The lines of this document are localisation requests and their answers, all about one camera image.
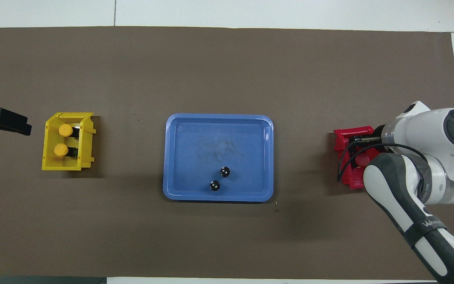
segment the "yellow bin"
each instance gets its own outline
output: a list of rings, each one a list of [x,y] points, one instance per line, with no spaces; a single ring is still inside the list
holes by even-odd
[[[96,133],[94,123],[90,119],[92,112],[58,112],[45,123],[45,142],[43,143],[43,171],[79,171],[90,168],[92,158],[92,135]],[[69,124],[79,129],[78,138],[63,137],[59,128]],[[58,144],[78,149],[77,157],[58,156],[54,148]]]

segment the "yellow cap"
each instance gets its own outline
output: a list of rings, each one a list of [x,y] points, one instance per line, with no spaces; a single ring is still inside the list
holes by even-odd
[[[57,156],[63,157],[68,153],[68,146],[64,143],[59,143],[55,146],[54,153]]]
[[[62,137],[69,137],[71,134],[73,134],[73,128],[71,127],[71,125],[65,123],[61,125],[61,127],[59,127],[59,134]]]

